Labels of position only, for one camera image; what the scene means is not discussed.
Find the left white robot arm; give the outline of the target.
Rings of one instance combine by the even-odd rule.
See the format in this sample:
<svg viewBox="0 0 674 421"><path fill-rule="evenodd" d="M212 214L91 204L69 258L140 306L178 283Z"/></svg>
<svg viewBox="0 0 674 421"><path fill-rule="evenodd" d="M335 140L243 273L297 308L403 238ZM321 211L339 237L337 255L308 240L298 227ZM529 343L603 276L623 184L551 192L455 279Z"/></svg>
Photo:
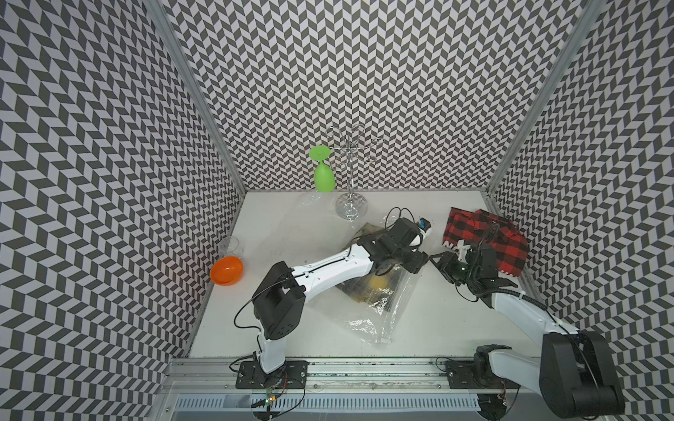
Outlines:
<svg viewBox="0 0 674 421"><path fill-rule="evenodd" d="M427 219L400 218L321 261L293 268L284 261L274 264L251 298L260 325L256 361L263 373L285 365L286 337L300 324L307 302L340 283L382 275L396 266L419 273L429 259L419 248L430 231Z"/></svg>

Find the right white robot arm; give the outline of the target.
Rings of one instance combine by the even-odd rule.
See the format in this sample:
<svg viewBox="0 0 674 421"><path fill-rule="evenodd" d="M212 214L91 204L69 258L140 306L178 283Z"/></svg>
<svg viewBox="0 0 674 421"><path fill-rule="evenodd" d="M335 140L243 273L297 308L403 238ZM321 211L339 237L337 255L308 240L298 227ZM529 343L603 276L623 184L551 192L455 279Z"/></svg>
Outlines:
<svg viewBox="0 0 674 421"><path fill-rule="evenodd" d="M447 360L451 388L517 385L541 396L560 419L623 414L625 397L607 340L561 321L545 303L500 276L492 247L471 247L464 257L446 251L429 260L449 283L466 286L477 301L518 326L538 349L527 357L491 344L478 347L472 361Z"/></svg>

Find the red plaid shirt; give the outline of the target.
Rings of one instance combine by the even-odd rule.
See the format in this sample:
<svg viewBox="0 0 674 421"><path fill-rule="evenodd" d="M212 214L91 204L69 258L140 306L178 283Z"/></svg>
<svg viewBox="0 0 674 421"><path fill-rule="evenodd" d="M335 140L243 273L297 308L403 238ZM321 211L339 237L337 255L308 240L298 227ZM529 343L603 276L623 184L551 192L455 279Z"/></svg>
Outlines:
<svg viewBox="0 0 674 421"><path fill-rule="evenodd" d="M519 228L509 219L487 210L461 210L452 208L442 237L445 247L455 247L460 240L475 244L486 230L498 225L492 240L486 240L496 251L498 270L507 275L520 276L529 254L529 244Z"/></svg>

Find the clear plastic vacuum bag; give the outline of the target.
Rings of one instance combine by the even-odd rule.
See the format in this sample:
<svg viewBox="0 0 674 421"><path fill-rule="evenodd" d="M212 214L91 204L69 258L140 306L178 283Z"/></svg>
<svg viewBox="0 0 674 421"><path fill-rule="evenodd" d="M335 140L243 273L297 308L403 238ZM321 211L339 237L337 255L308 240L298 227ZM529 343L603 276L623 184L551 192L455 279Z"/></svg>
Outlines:
<svg viewBox="0 0 674 421"><path fill-rule="evenodd" d="M314 298L309 306L344 331L376 347L391 344L419 275L396 264L382 273L342 282Z"/></svg>

